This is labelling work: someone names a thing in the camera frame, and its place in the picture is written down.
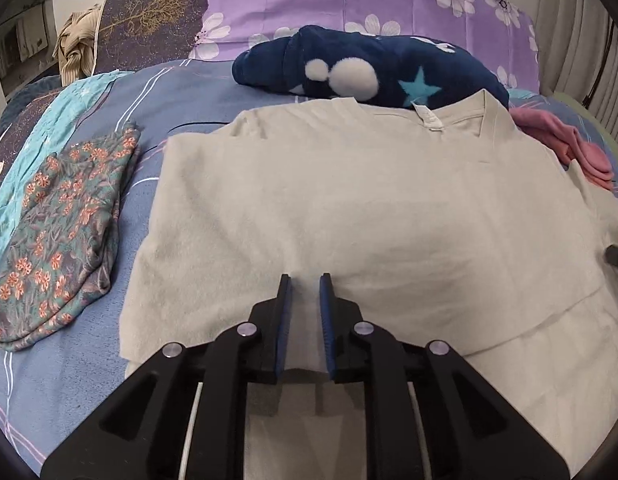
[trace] teal fabric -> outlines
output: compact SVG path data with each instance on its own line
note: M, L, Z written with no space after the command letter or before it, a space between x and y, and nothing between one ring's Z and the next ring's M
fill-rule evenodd
M531 99L533 96L538 95L522 88L507 88L507 92L509 92L510 99Z
M115 70L70 84L45 110L0 186L0 259L20 221L25 184L51 153L61 152L79 117L100 98L106 87L131 72Z

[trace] blue bedsheet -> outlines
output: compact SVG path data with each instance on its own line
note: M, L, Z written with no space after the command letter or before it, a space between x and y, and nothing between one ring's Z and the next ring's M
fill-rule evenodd
M131 119L142 130L143 155L124 196L111 291L69 328L33 348L15 354L0 351L0 427L34 471L39 473L49 453L124 379L118 317L135 252L147 232L164 141L183 131L211 132L242 110L298 99L304 100L237 85L231 62L184 60L119 79L82 118L70 142L107 134ZM515 104L545 107L606 149L596 129L566 105L534 100ZM614 172L618 196L617 166Z

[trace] white pompom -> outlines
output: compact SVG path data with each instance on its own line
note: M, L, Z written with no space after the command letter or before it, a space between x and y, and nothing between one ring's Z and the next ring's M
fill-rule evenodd
M327 81L329 66L322 59L312 59L305 65L305 75L311 81Z
M367 61L359 57L347 57L332 67L329 86L341 97L353 97L356 101L364 102L378 93L379 84L374 67Z

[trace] navy blue plush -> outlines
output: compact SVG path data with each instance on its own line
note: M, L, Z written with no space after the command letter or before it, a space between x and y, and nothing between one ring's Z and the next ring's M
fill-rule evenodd
M393 108L440 108L483 88L509 105L498 78L466 50L416 36L364 36L307 25L243 52L231 71L236 82L272 92L355 97Z

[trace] silver bolt head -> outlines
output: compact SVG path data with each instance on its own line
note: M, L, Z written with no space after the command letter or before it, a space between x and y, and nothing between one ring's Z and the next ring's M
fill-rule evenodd
M449 353L449 345L444 341L432 341L429 343L429 350L434 355L447 355Z
M258 327L255 326L253 323L240 323L240 325L238 325L237 328L238 334L240 334L243 337L248 337L250 335L254 335L257 331L258 331Z
M353 326L353 331L358 335L369 335L374 332L374 326L367 321L358 321Z
M182 353L182 345L180 343L167 343L163 346L163 355L165 357L176 357Z

